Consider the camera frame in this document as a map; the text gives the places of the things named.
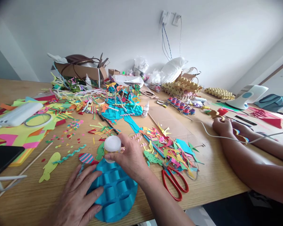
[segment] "scissors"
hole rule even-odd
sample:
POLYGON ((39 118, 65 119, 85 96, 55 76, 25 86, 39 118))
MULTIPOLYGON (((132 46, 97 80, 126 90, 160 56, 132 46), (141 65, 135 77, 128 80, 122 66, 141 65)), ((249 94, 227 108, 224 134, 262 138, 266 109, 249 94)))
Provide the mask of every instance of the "scissors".
POLYGON ((162 173, 162 177, 163 177, 163 184, 164 184, 164 187, 167 189, 167 191, 170 193, 170 195, 178 202, 180 202, 182 200, 182 192, 184 193, 187 193, 189 191, 189 185, 188 183, 186 182, 185 178, 183 177, 183 175, 178 172, 177 170, 175 169, 171 169, 170 167, 168 166, 165 166, 165 165, 162 165, 163 167, 163 170, 161 171, 162 173), (178 183, 178 181, 176 180, 176 178, 174 177, 172 171, 175 171, 175 173, 177 173, 177 175, 179 175, 181 177, 181 179, 183 180, 183 182, 185 183, 185 188, 186 189, 183 189, 183 187, 180 186, 180 184, 178 183), (167 187, 167 184, 166 184, 166 180, 165 180, 165 175, 167 176, 167 178, 169 179, 169 181, 173 184, 174 188, 176 189, 176 191, 178 192, 178 195, 179 197, 178 198, 175 198, 172 193, 169 191, 168 187, 167 187))

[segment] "person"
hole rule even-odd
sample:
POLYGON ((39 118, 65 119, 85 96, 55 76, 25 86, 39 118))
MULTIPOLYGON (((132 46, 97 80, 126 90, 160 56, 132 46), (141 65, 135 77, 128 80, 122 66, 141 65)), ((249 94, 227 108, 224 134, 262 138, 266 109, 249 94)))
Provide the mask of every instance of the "person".
MULTIPOLYGON (((248 127, 216 118, 213 129, 221 137, 235 139, 233 128, 253 141, 262 137, 248 127)), ((283 166, 267 162, 248 148, 256 147, 283 160, 283 144, 264 138, 252 144, 221 138, 223 153, 233 171, 252 190, 203 205, 217 226, 283 225, 283 166)))
MULTIPOLYGON (((139 143, 123 133, 119 134, 118 137, 126 147, 125 151, 122 154, 109 153, 104 158, 116 161, 139 184, 146 195, 157 225, 195 226, 161 181, 150 170, 139 143)), ((76 167, 68 179, 59 201, 41 222, 41 226, 85 226, 101 210, 100 205, 93 204, 103 193, 103 187, 93 190, 88 195, 86 195, 86 192, 102 172, 93 172, 96 168, 96 165, 93 165, 87 167, 78 176, 80 168, 81 165, 76 167)))
MULTIPOLYGON (((239 130, 239 134, 249 141, 262 137, 236 121, 222 122, 220 118, 214 119, 213 129, 221 137, 236 139, 233 128, 239 130)), ((242 182, 254 191, 283 203, 283 166, 267 163, 240 142, 221 138, 221 144, 226 159, 242 182)), ((270 138, 252 144, 283 160, 283 144, 270 138)))

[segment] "electrical outlet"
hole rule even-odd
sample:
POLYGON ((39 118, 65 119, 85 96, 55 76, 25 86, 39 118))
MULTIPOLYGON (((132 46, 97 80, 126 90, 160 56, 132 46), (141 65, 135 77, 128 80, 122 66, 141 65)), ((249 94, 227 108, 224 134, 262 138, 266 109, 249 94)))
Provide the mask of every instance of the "electrical outlet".
POLYGON ((179 26, 179 20, 180 20, 180 18, 181 18, 181 15, 175 13, 175 16, 174 16, 174 19, 173 19, 172 24, 173 24, 174 26, 177 26, 177 27, 178 27, 178 26, 179 26))
POLYGON ((169 17, 170 13, 168 11, 163 10, 160 17, 160 23, 164 23, 164 25, 166 25, 168 23, 169 17))

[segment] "white glue bottle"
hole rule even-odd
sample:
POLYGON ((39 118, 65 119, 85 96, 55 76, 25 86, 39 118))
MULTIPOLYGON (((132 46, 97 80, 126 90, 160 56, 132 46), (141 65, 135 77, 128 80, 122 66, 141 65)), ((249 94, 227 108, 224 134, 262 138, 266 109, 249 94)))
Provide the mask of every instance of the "white glue bottle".
POLYGON ((85 82, 86 82, 87 89, 92 90, 91 81, 87 74, 86 74, 85 82))
POLYGON ((147 114, 148 114, 148 110, 149 110, 149 102, 146 104, 146 106, 144 107, 144 109, 142 110, 142 117, 146 118, 147 114))
MULTIPOLYGON (((112 152, 120 152, 122 146, 122 142, 117 136, 109 136, 104 141, 104 153, 112 153, 112 152)), ((108 163, 115 163, 115 161, 109 161, 106 159, 108 163)))

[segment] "smartphone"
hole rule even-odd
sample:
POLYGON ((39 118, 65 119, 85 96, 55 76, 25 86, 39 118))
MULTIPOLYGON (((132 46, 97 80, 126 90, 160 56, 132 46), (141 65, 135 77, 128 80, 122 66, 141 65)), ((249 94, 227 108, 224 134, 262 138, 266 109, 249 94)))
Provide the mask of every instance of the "smartphone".
POLYGON ((5 170, 23 151, 24 147, 0 146, 0 173, 5 170))

